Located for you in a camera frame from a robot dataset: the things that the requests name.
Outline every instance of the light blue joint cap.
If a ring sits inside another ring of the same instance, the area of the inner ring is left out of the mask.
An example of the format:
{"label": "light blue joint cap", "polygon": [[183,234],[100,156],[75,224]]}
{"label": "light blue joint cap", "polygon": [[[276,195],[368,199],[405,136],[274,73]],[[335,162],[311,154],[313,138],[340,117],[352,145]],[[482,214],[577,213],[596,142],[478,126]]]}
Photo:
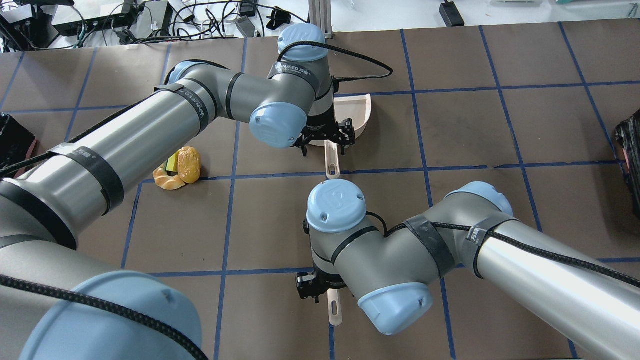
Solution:
{"label": "light blue joint cap", "polygon": [[199,65],[201,63],[195,63],[193,61],[183,61],[173,68],[171,74],[169,74],[169,84],[173,84],[176,81],[182,79],[182,75],[192,66]]}
{"label": "light blue joint cap", "polygon": [[[193,304],[160,280],[138,272],[114,271],[93,277],[73,291],[107,300],[158,319],[202,344]],[[187,360],[180,345],[159,332],[94,307],[58,301],[40,320],[20,360]]]}
{"label": "light blue joint cap", "polygon": [[358,225],[367,214],[362,191],[343,179],[317,185],[307,201],[307,222],[322,233],[341,233]]}
{"label": "light blue joint cap", "polygon": [[498,190],[496,190],[495,187],[493,187],[493,185],[491,184],[487,184],[482,181],[474,181],[472,183],[466,184],[465,186],[462,186],[456,191],[448,193],[447,196],[453,193],[472,193],[474,195],[478,195],[485,198],[486,200],[489,200],[501,212],[513,216],[513,209],[511,208],[511,204],[507,200],[507,197],[504,196],[504,194],[499,193]]}
{"label": "light blue joint cap", "polygon": [[253,111],[249,129],[256,139],[271,147],[293,145],[307,124],[307,114],[288,102],[271,102]]}
{"label": "light blue joint cap", "polygon": [[384,335],[395,335],[411,326],[433,305],[429,288],[408,282],[378,289],[358,300],[358,306]]}
{"label": "light blue joint cap", "polygon": [[[295,24],[284,29],[278,38],[278,54],[282,54],[285,47],[299,41],[313,41],[326,44],[324,33],[313,24]],[[329,50],[318,46],[300,45],[291,48],[284,55],[289,61],[309,62],[324,58]]]}

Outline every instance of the power adapter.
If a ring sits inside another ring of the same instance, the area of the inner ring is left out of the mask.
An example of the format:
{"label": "power adapter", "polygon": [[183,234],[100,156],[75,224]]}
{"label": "power adapter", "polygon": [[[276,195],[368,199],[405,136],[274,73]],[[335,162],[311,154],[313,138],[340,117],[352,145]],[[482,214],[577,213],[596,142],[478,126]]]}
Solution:
{"label": "power adapter", "polygon": [[453,1],[449,2],[445,0],[444,3],[440,4],[440,15],[448,28],[451,28],[452,26],[465,25],[465,21],[462,19],[462,15],[460,15],[458,8]]}

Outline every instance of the black power adapter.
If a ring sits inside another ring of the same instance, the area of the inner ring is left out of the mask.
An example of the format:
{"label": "black power adapter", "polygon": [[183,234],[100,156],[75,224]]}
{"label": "black power adapter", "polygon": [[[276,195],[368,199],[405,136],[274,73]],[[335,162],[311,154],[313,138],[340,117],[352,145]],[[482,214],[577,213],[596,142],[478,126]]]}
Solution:
{"label": "black power adapter", "polygon": [[449,2],[448,0],[445,0],[444,3],[440,4],[440,15],[448,28],[451,28],[452,26],[465,25],[465,21],[462,19],[462,15],[460,15],[458,8],[453,1]]}

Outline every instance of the blue plastic cap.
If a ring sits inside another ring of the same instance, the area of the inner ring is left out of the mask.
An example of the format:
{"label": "blue plastic cap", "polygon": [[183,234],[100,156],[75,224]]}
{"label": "blue plastic cap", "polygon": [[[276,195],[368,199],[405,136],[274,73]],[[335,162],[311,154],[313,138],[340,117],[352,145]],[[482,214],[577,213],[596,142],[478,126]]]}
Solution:
{"label": "blue plastic cap", "polygon": [[421,282],[387,286],[364,295],[358,306],[384,335],[411,326],[433,305],[429,288]]}
{"label": "blue plastic cap", "polygon": [[507,197],[504,194],[499,193],[498,190],[493,187],[491,184],[484,183],[482,181],[474,181],[472,183],[466,184],[462,186],[460,189],[450,192],[447,196],[453,193],[472,193],[474,195],[478,195],[480,197],[484,197],[486,200],[489,200],[496,208],[498,208],[501,212],[507,213],[513,216],[513,209],[511,208],[511,204],[507,200]]}
{"label": "blue plastic cap", "polygon": [[358,225],[367,214],[362,191],[356,184],[327,180],[317,185],[307,201],[307,222],[322,233],[341,233]]}
{"label": "blue plastic cap", "polygon": [[307,124],[307,114],[288,102],[271,102],[251,114],[249,129],[256,139],[271,147],[290,147]]}
{"label": "blue plastic cap", "polygon": [[199,63],[195,63],[193,61],[183,61],[176,65],[175,68],[173,68],[173,71],[171,71],[171,74],[169,74],[169,84],[173,84],[182,79],[182,75],[184,75],[188,68],[198,64]]}
{"label": "blue plastic cap", "polygon": [[[284,29],[278,38],[278,54],[282,54],[285,47],[299,41],[313,41],[326,44],[324,33],[313,24],[295,24]],[[291,48],[284,54],[289,61],[309,62],[324,58],[329,50],[318,46],[300,45]]]}
{"label": "blue plastic cap", "polygon": [[[146,274],[116,271],[93,277],[74,291],[104,299],[158,319],[202,344],[200,318],[180,292]],[[192,359],[159,332],[94,307],[59,301],[41,319],[20,360]]]}

